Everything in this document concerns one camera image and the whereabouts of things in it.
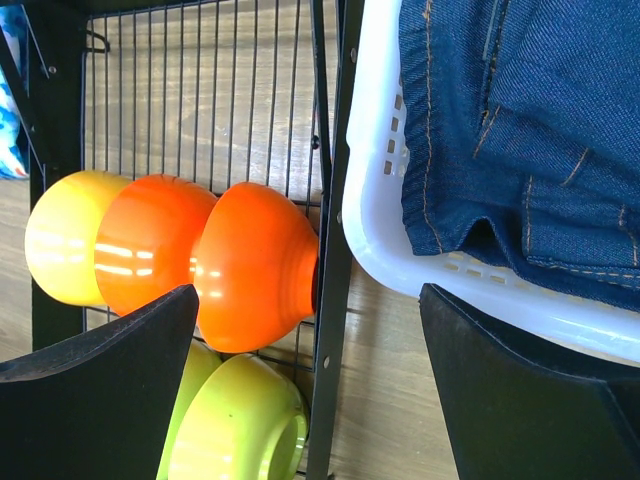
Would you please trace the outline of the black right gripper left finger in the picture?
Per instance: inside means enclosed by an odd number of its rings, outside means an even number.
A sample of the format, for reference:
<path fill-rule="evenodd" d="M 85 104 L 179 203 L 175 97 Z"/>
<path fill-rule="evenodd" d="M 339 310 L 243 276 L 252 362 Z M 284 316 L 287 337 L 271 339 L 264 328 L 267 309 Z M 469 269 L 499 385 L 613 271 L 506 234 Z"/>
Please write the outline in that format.
<path fill-rule="evenodd" d="M 199 300 L 183 285 L 1 365 L 4 479 L 153 479 Z"/>

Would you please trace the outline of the yellow-orange bowl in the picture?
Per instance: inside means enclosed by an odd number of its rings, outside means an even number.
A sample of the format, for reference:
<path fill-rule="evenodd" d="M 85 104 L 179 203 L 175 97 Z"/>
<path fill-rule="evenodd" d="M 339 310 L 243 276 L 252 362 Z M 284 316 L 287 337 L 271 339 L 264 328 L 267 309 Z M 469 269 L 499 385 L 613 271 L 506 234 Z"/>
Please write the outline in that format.
<path fill-rule="evenodd" d="M 25 230 L 25 257 L 33 279 L 51 298 L 74 306 L 104 303 L 94 271 L 96 237 L 109 206 L 130 183 L 109 172 L 78 171 L 36 202 Z"/>

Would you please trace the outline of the white plastic basket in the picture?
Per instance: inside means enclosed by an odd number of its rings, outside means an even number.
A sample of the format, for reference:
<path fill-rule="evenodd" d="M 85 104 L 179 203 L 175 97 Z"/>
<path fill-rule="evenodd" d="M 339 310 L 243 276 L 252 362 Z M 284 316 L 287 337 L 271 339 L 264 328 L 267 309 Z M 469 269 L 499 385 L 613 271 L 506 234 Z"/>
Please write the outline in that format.
<path fill-rule="evenodd" d="M 536 286 L 464 253 L 413 254 L 401 206 L 410 154 L 403 133 L 400 9 L 398 1 L 367 1 L 363 7 L 341 208 L 344 234 L 358 263 L 401 294 L 416 297 L 424 284 L 434 283 L 531 334 L 594 356 L 638 362 L 636 312 Z"/>

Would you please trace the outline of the orange-red bowl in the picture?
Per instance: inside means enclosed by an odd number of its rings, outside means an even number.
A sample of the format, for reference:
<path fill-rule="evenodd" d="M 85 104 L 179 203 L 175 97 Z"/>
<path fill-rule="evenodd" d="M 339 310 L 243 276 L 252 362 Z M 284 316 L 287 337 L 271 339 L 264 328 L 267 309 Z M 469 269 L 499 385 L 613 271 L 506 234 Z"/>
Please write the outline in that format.
<path fill-rule="evenodd" d="M 259 350 L 315 312 L 318 237 L 304 213 L 265 185 L 238 183 L 211 211 L 196 253 L 197 326 L 224 353 Z"/>
<path fill-rule="evenodd" d="M 95 275 L 106 305 L 123 316 L 192 282 L 195 250 L 216 203 L 209 190 L 168 174 L 126 186 L 96 237 Z"/>

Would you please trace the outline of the lime green bowl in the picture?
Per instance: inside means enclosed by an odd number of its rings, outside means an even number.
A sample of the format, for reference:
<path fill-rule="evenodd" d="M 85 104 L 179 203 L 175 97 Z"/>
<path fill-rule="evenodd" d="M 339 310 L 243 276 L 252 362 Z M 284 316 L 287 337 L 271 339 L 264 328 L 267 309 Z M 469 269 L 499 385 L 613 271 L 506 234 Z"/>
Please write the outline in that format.
<path fill-rule="evenodd" d="M 196 339 L 191 341 L 156 474 L 157 479 L 168 478 L 173 446 L 186 411 L 204 382 L 221 365 L 220 356 L 205 343 Z"/>
<path fill-rule="evenodd" d="M 252 354 L 222 363 L 177 432 L 170 479 L 292 479 L 308 435 L 298 387 Z"/>

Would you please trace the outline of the black wire dish rack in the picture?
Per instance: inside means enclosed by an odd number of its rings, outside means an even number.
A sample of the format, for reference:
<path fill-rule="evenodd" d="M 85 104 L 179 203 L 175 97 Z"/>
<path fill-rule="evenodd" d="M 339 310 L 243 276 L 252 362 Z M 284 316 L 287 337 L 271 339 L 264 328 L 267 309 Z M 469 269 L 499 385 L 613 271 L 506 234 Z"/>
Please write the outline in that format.
<path fill-rule="evenodd" d="M 109 323 L 31 279 L 24 230 L 44 190 L 81 169 L 166 173 L 215 194 L 287 196 L 329 254 L 344 185 L 346 1 L 23 1 L 25 180 L 1 184 L 1 356 Z"/>

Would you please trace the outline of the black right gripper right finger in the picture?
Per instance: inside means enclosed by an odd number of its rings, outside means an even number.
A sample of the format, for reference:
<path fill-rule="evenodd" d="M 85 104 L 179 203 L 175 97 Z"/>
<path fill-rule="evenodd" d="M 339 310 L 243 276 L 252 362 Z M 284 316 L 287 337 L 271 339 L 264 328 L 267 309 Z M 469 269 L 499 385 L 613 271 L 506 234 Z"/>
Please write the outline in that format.
<path fill-rule="evenodd" d="M 638 368 L 535 336 L 435 284 L 419 304 L 460 478 L 638 478 Z"/>

